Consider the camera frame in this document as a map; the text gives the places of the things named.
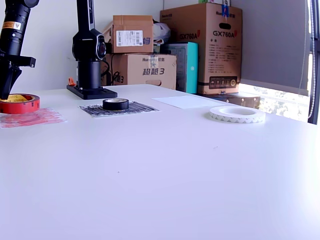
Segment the white table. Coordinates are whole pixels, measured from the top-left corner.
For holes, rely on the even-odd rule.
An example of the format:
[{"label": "white table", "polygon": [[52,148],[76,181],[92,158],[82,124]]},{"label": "white table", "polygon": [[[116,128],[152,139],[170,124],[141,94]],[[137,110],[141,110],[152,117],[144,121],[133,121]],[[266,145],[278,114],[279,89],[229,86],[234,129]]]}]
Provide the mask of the white table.
[{"label": "white table", "polygon": [[68,122],[0,129],[0,240],[319,240],[318,128],[208,118],[113,86],[160,112],[93,118],[63,90],[34,92]]}]

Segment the tape roll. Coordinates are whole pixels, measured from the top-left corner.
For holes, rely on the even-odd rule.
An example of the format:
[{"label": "tape roll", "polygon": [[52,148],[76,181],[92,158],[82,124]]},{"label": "tape roll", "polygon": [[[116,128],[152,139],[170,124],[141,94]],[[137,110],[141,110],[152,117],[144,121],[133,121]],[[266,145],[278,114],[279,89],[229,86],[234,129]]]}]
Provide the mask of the tape roll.
[{"label": "tape roll", "polygon": [[40,97],[31,94],[10,94],[7,100],[0,99],[0,113],[25,114],[40,108]]},{"label": "tape roll", "polygon": [[109,111],[119,111],[129,109],[129,100],[124,98],[109,98],[103,100],[103,109]]},{"label": "tape roll", "polygon": [[243,106],[218,106],[210,109],[214,120],[227,123],[253,124],[266,120],[266,113],[258,109]]}]

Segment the red tape roll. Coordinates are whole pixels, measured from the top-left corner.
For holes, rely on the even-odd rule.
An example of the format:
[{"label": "red tape roll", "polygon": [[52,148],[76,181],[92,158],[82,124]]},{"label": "red tape roll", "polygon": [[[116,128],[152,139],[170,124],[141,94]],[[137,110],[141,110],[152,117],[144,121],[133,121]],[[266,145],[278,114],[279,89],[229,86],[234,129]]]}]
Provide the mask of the red tape roll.
[{"label": "red tape roll", "polygon": [[19,96],[13,102],[0,99],[0,113],[2,114],[25,114],[37,111],[40,108],[40,97],[31,94],[16,93],[10,96]]}]

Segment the black cable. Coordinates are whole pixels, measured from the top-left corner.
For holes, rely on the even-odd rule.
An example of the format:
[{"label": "black cable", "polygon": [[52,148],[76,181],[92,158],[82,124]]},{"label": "black cable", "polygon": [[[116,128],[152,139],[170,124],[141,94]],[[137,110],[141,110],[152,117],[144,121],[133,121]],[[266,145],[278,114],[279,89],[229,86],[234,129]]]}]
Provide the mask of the black cable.
[{"label": "black cable", "polygon": [[116,71],[115,73],[114,73],[114,68],[113,68],[113,61],[114,61],[114,56],[115,56],[115,54],[113,54],[112,55],[112,57],[111,57],[111,78],[112,78],[112,80],[111,80],[111,85],[113,86],[114,84],[115,84],[115,80],[119,77],[119,75],[120,75],[120,72],[118,72],[118,71]]},{"label": "black cable", "polygon": [[[113,54],[112,55],[112,57],[111,57],[111,76],[112,76],[112,80],[111,80],[111,83],[110,83],[110,86],[113,86],[114,84],[115,84],[115,80],[119,77],[119,75],[120,75],[120,72],[118,72],[118,71],[116,71],[115,73],[114,73],[114,69],[113,69],[113,60],[114,60],[114,55],[115,54]],[[106,65],[107,65],[107,69],[106,69],[106,71],[104,71],[104,73],[102,73],[101,74],[101,77],[104,77],[105,75],[107,75],[108,74],[108,72],[110,71],[110,65],[109,65],[109,63],[106,61],[106,60],[102,60],[102,62],[104,62]]]},{"label": "black cable", "polygon": [[101,74],[101,77],[104,77],[105,75],[107,75],[108,74],[108,72],[109,72],[109,70],[110,70],[110,65],[109,65],[109,63],[106,61],[106,60],[102,60],[102,62],[104,62],[106,65],[107,65],[107,69],[105,70],[105,72],[104,73],[102,73]]}]

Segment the barcode label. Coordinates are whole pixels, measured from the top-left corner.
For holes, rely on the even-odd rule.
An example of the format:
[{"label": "barcode label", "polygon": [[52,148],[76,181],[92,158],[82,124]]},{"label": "barcode label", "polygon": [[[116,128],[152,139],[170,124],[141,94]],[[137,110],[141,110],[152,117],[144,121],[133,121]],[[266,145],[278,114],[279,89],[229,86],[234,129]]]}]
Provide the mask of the barcode label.
[{"label": "barcode label", "polygon": [[117,47],[136,47],[144,45],[142,30],[116,31]]}]

